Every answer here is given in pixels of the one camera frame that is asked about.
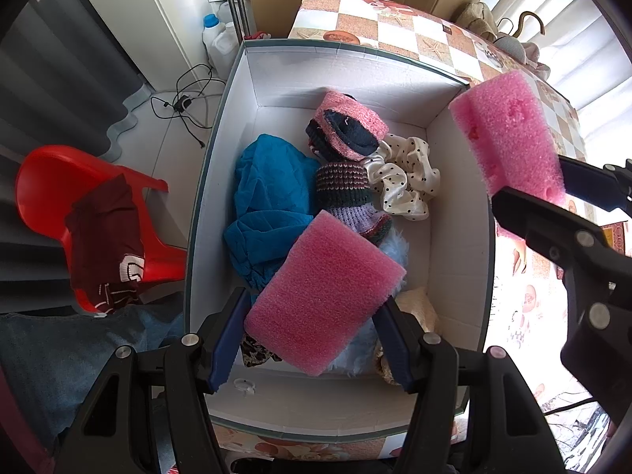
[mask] floor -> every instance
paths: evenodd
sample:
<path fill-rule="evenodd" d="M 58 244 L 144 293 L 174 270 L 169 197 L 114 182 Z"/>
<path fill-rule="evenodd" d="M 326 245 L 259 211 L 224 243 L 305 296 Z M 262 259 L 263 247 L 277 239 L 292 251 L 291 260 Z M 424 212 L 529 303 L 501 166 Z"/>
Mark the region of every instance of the floor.
<path fill-rule="evenodd" d="M 207 89 L 206 94 L 213 94 L 213 90 Z M 169 102 L 174 95 L 156 94 Z M 206 98 L 209 104 L 208 113 L 204 99 L 194 100 L 187 111 L 203 124 L 208 116 L 208 126 L 211 126 L 220 98 L 221 94 Z M 171 109 L 163 107 L 157 100 L 154 100 L 154 109 L 163 118 L 154 114 L 151 102 L 145 102 L 134 110 L 138 124 L 119 136 L 122 155 L 115 164 L 127 166 L 168 183 L 168 193 L 149 190 L 145 200 L 160 239 L 171 246 L 186 248 L 206 147 L 202 148 L 188 134 L 177 114 L 169 119 L 172 116 Z M 206 145 L 211 130 L 197 128 L 190 121 L 187 124 L 191 132 Z"/>

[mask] blue gripper pad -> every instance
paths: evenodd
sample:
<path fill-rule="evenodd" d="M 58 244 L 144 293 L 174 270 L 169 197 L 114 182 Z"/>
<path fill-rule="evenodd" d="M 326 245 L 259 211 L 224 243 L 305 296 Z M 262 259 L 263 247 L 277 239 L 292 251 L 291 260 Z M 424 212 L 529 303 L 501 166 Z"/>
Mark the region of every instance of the blue gripper pad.
<path fill-rule="evenodd" d="M 562 155 L 559 155 L 559 164 L 568 194 L 608 212 L 617 208 L 626 209 L 627 194 L 621 192 L 613 174 Z"/>
<path fill-rule="evenodd" d="M 395 301 L 388 299 L 373 316 L 373 324 L 380 338 L 386 359 L 389 361 L 393 379 L 402 388 L 410 392 L 413 390 L 413 374 L 410 371 L 410 350 L 397 326 L 394 312 L 400 312 Z"/>
<path fill-rule="evenodd" d="M 209 387 L 217 392 L 228 381 L 235 356 L 243 338 L 243 321 L 250 311 L 248 291 L 233 293 L 213 326 L 211 337 L 205 340 L 205 346 L 213 348 Z"/>

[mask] gray curtain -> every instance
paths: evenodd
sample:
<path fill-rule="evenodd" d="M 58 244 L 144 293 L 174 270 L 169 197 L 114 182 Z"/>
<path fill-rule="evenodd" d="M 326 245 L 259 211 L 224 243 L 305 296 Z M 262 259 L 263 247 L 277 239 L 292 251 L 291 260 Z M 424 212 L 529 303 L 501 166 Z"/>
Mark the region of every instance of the gray curtain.
<path fill-rule="evenodd" d="M 0 43 L 0 313 L 75 302 L 61 245 L 15 207 L 15 176 L 42 145 L 113 161 L 150 95 L 87 0 L 31 0 Z"/>

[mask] white cardboard box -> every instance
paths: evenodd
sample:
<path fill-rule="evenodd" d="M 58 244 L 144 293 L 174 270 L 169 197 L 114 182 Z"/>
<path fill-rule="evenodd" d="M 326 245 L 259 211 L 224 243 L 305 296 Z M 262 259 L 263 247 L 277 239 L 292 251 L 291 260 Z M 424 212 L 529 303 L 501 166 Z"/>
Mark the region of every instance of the white cardboard box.
<path fill-rule="evenodd" d="M 328 88 L 375 110 L 396 135 L 430 145 L 440 194 L 422 222 L 394 217 L 410 244 L 407 288 L 428 287 L 453 345 L 481 350 L 492 294 L 494 224 L 482 176 L 448 103 L 467 88 L 435 67 L 380 50 L 324 41 L 273 39 L 242 46 L 216 116 L 191 227 L 185 318 L 196 331 L 245 286 L 222 239 L 234 220 L 235 162 L 262 133 L 312 155 L 305 127 Z M 234 381 L 245 378 L 255 393 Z M 465 404 L 459 392 L 456 407 Z M 206 398 L 213 422 L 255 435 L 350 442 L 406 430 L 415 396 L 377 375 L 310 378 L 285 362 L 246 368 L 238 353 L 230 378 Z"/>

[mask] light blue fluffy fabric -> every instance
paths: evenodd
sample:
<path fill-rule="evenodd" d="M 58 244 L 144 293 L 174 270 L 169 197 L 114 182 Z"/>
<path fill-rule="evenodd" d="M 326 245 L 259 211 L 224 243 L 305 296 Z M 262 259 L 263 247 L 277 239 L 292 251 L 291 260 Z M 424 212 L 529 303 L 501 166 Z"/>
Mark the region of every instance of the light blue fluffy fabric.
<path fill-rule="evenodd" d="M 398 232 L 396 229 L 391 228 L 388 235 L 384 237 L 384 240 L 380 244 L 380 251 L 390 256 L 404 269 L 408 266 L 408 242 L 401 232 Z M 399 282 L 399 285 L 395 287 L 393 291 L 393 297 L 401 292 L 404 285 L 406 285 L 404 280 Z"/>
<path fill-rule="evenodd" d="M 390 256 L 402 267 L 408 265 L 408 242 L 396 229 L 391 228 L 391 231 L 380 244 L 380 251 Z M 404 283 L 404 281 L 399 283 L 399 286 L 393 292 L 393 296 L 399 293 Z M 356 336 L 353 337 L 342 353 L 329 364 L 327 372 L 341 373 L 348 376 L 375 372 L 373 352 L 376 342 L 377 332 L 375 331 L 375 326 L 373 326 L 373 320 L 369 319 L 362 325 L 362 328 L 359 329 Z"/>

